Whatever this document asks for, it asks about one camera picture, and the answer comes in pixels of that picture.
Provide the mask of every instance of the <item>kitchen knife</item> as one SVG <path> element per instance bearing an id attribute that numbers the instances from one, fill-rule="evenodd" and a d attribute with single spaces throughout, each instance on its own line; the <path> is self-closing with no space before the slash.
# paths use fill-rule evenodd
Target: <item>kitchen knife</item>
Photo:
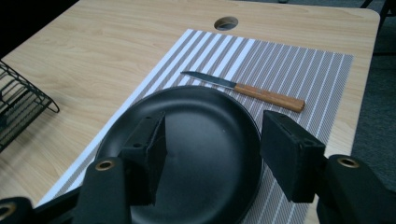
<path id="1" fill-rule="evenodd" d="M 236 92 L 245 94 L 247 96 L 254 97 L 259 100 L 263 100 L 264 102 L 278 105 L 284 107 L 286 109 L 292 110 L 294 112 L 300 113 L 305 106 L 304 100 L 299 100 L 296 98 L 292 98 L 286 95 L 278 94 L 271 91 L 261 90 L 249 85 L 244 85 L 241 83 L 231 82 L 229 80 L 220 78 L 220 77 L 213 77 L 204 73 L 200 72 L 193 72 L 193 71 L 183 71 L 181 72 L 183 75 L 188 75 L 191 77 L 195 77 L 201 79 L 206 82 L 213 83 L 215 85 L 222 86 L 224 88 L 228 88 L 234 90 Z"/>

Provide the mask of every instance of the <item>gray and white striped mat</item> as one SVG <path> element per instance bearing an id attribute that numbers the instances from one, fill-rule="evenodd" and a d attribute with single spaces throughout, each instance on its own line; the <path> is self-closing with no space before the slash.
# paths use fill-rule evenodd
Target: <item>gray and white striped mat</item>
<path id="1" fill-rule="evenodd" d="M 85 168 L 111 125 L 132 104 L 155 91 L 204 85 L 230 94 L 262 126 L 264 109 L 284 113 L 327 143 L 353 57 L 340 53 L 270 43 L 244 37 L 187 30 L 96 135 L 39 204 L 79 186 Z M 223 77 L 306 102 L 302 113 L 182 76 L 191 70 Z M 265 169 L 256 201 L 243 223 L 303 223 L 307 204 L 289 203 L 269 169 Z"/>

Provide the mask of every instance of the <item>black frying pan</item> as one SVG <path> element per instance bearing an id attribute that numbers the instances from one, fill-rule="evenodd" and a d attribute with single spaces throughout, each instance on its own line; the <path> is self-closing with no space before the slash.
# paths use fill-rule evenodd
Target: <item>black frying pan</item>
<path id="1" fill-rule="evenodd" d="M 168 155 L 157 202 L 133 206 L 133 223 L 241 221 L 262 176 L 260 135 L 246 109 L 225 93 L 189 86 L 146 97 L 111 127 L 97 159 L 117 156 L 139 120 L 161 111 Z"/>

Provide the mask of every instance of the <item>wooden table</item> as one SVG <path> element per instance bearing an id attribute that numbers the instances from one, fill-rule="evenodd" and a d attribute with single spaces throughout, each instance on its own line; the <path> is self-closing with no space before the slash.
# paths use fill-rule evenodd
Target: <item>wooden table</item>
<path id="1" fill-rule="evenodd" d="M 214 28 L 234 16 L 230 31 Z M 378 15 L 368 9 L 220 0 L 80 0 L 3 61 L 52 97 L 0 154 L 0 198 L 37 203 L 186 29 L 354 56 L 326 155 L 349 154 Z M 311 206 L 306 222 L 317 222 Z"/>

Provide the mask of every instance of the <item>black wire rack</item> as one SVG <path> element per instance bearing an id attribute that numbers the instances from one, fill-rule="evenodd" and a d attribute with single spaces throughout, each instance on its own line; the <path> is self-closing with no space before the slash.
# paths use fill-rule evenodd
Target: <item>black wire rack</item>
<path id="1" fill-rule="evenodd" d="M 47 94 L 0 60 L 0 152 L 46 108 L 60 111 Z"/>

